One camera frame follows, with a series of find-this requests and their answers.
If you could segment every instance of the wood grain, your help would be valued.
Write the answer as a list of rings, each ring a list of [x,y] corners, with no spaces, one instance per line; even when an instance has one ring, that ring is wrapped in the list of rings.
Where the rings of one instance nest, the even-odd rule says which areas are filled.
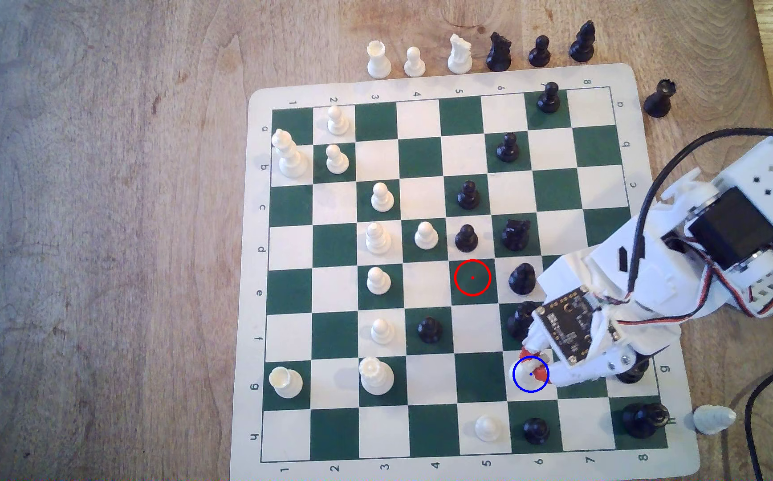
[[[567,65],[589,17],[592,62],[633,66],[642,97],[679,85],[671,115],[646,118],[654,169],[704,132],[773,125],[748,3],[0,1],[0,478],[228,476],[254,91],[368,80],[372,38],[392,76],[411,44],[447,74],[453,32],[474,71],[494,30],[513,68],[541,33]],[[677,174],[713,175],[754,142],[716,142]],[[741,416],[773,370],[773,318],[726,309],[683,331],[693,404]],[[773,388],[755,431],[773,478]],[[752,477],[742,423],[700,453],[693,479]]]

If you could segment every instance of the chessboard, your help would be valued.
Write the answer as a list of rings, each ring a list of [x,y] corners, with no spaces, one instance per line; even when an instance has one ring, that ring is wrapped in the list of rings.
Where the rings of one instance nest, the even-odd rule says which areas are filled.
[[[561,106],[538,111],[546,82]],[[340,106],[343,135],[327,128]],[[699,453],[679,345],[657,355],[638,383],[600,378],[527,393],[512,381],[520,342],[504,322],[521,301],[543,301],[543,286],[513,293],[510,272],[538,274],[559,255],[603,241],[635,215],[651,183],[633,71],[585,65],[289,86],[250,99],[241,243],[241,290],[232,413],[232,479],[629,479],[694,473]],[[288,132],[309,162],[290,179],[271,146]],[[504,133],[520,157],[497,159]],[[326,147],[338,145],[349,168],[333,174]],[[481,201],[456,203],[466,180]],[[373,185],[394,196],[372,208]],[[520,252],[499,241],[508,219],[531,222]],[[414,233],[431,223],[439,243],[422,250]],[[380,223],[392,236],[371,254],[365,232]],[[456,249],[463,224],[479,241]],[[392,287],[374,295],[368,270]],[[444,331],[421,342],[417,324]],[[372,322],[394,328],[373,342]],[[394,372],[386,394],[360,386],[358,365],[376,356]],[[295,370],[300,394],[277,395],[274,367]],[[648,439],[629,436],[621,410],[661,401],[671,422]],[[473,431],[482,414],[504,433],[494,442]],[[528,443],[522,424],[547,421],[551,435]]]

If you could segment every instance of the blue circle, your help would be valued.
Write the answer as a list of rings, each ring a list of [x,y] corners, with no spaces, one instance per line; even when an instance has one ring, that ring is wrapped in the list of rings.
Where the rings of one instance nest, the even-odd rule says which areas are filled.
[[[544,365],[544,369],[547,369],[547,378],[544,380],[544,384],[542,387],[535,389],[534,391],[530,391],[528,389],[524,389],[520,387],[520,384],[517,383],[517,365],[523,362],[526,359],[538,359],[541,361],[541,363]],[[548,366],[543,359],[539,358],[538,356],[526,356],[525,358],[520,358],[520,360],[515,363],[514,367],[511,368],[511,379],[514,381],[514,385],[517,386],[518,389],[523,391],[524,393],[537,393],[538,391],[545,388],[550,383],[550,366]]]

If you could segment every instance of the white chess piece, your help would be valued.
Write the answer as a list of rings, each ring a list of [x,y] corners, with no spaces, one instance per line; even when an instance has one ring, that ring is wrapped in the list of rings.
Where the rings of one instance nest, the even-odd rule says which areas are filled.
[[[389,274],[383,271],[380,267],[373,267],[369,269],[369,274],[366,278],[366,287],[373,294],[381,295],[386,293],[390,286],[392,286],[392,279],[389,278]]]
[[[386,212],[392,209],[395,198],[387,188],[387,184],[378,182],[372,188],[372,207],[378,212]]]
[[[268,382],[280,397],[291,399],[304,388],[304,379],[297,371],[285,367],[274,367],[268,375]]]
[[[737,420],[737,413],[731,408],[705,404],[698,407],[692,413],[692,422],[695,429],[703,434],[717,434],[722,432]]]
[[[348,169],[348,156],[338,149],[336,144],[331,144],[327,148],[328,170],[334,174],[341,174]]]
[[[472,45],[453,33],[449,38],[452,42],[452,53],[449,54],[449,60],[446,64],[453,73],[466,73],[473,68],[473,58],[469,55],[469,47]]]
[[[416,246],[425,250],[435,248],[438,239],[439,235],[437,235],[435,226],[431,225],[428,221],[419,223],[419,227],[416,228],[416,234],[413,236]]]
[[[419,49],[411,47],[407,49],[407,61],[404,63],[404,72],[408,77],[422,77],[425,72],[425,62],[423,62]]]
[[[366,51],[369,52],[369,65],[367,66],[369,75],[375,79],[382,79],[389,75],[392,71],[392,63],[387,58],[387,49],[383,42],[372,40],[366,47]]]
[[[378,358],[360,361],[360,384],[371,395],[383,395],[392,388],[395,374],[392,367]]]
[[[328,109],[328,130],[330,134],[342,135],[348,131],[350,122],[342,115],[342,109],[338,105],[331,105]]]

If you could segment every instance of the red circle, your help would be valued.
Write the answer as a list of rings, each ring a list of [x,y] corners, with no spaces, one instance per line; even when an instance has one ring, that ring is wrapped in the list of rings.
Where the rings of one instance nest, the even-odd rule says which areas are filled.
[[[458,270],[460,270],[460,269],[461,269],[461,266],[462,266],[462,265],[464,265],[464,264],[466,264],[467,262],[477,262],[477,263],[479,263],[479,264],[481,264],[481,265],[484,265],[484,266],[485,266],[485,269],[488,271],[488,285],[487,285],[487,286],[485,286],[485,289],[482,289],[482,290],[480,290],[480,291],[479,291],[479,292],[477,292],[477,293],[468,293],[468,292],[466,292],[465,290],[461,289],[461,286],[457,285],[457,271],[458,271]],[[483,293],[484,293],[486,290],[488,290],[488,288],[489,288],[489,287],[491,287],[491,278],[492,278],[492,276],[491,276],[491,269],[488,267],[488,265],[487,265],[487,264],[485,264],[485,263],[481,262],[481,261],[480,261],[479,259],[477,259],[477,258],[468,258],[467,260],[463,261],[461,264],[457,265],[457,269],[455,269],[455,287],[457,288],[457,290],[461,291],[462,293],[464,293],[464,294],[466,294],[466,295],[468,295],[468,296],[475,297],[475,296],[477,296],[477,295],[482,295],[482,294],[483,294]]]

